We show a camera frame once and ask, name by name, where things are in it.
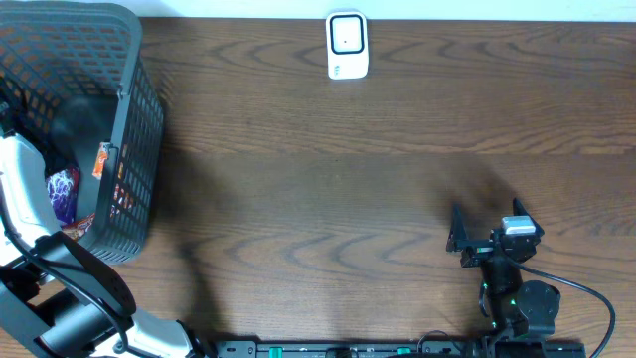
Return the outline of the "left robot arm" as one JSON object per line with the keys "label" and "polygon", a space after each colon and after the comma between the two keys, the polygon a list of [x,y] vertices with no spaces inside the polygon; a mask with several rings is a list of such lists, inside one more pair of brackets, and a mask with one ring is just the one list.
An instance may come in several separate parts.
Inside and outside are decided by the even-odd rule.
{"label": "left robot arm", "polygon": [[215,357],[180,321],[136,307],[107,264],[67,236],[45,184],[53,148],[1,102],[1,326],[37,357]]}

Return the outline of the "purple snack box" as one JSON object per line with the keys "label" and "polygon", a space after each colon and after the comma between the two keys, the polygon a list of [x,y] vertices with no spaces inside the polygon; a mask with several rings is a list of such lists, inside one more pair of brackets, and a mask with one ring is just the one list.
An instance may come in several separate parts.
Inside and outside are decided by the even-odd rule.
{"label": "purple snack box", "polygon": [[47,190],[55,216],[61,226],[75,221],[80,185],[80,171],[67,167],[46,179]]}

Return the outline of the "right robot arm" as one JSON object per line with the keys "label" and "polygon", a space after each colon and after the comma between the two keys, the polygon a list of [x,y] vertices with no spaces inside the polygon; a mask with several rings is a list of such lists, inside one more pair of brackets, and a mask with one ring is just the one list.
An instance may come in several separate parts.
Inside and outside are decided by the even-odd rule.
{"label": "right robot arm", "polygon": [[464,268],[479,268],[482,282],[479,307],[493,323],[492,331],[465,345],[464,357],[546,357],[546,339],[555,333],[559,290],[543,281],[522,278],[520,265],[537,252],[545,233],[522,203],[513,201],[513,214],[487,239],[469,237],[460,207],[452,209],[446,244],[461,255]]}

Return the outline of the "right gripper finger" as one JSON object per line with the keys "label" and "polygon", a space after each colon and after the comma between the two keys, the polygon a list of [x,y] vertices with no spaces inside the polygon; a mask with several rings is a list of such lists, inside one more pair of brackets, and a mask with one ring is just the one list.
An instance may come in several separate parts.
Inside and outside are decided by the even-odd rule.
{"label": "right gripper finger", "polygon": [[452,208],[451,226],[446,243],[448,253],[461,252],[468,246],[468,235],[464,225],[460,207],[454,205]]}
{"label": "right gripper finger", "polygon": [[526,210],[524,205],[522,204],[519,198],[513,199],[513,213],[515,216],[528,216],[530,221],[534,224],[536,228],[536,233],[539,237],[542,237],[545,234],[544,229],[538,224],[538,222],[531,216],[531,214]]}

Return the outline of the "orange red snack bar wrapper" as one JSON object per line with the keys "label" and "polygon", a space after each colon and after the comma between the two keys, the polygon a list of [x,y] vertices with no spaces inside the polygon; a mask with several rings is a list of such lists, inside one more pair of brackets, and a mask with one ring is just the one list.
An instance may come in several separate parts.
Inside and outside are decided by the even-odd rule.
{"label": "orange red snack bar wrapper", "polygon": [[90,214],[81,220],[62,227],[62,232],[74,241],[81,239],[93,224],[95,214]]}

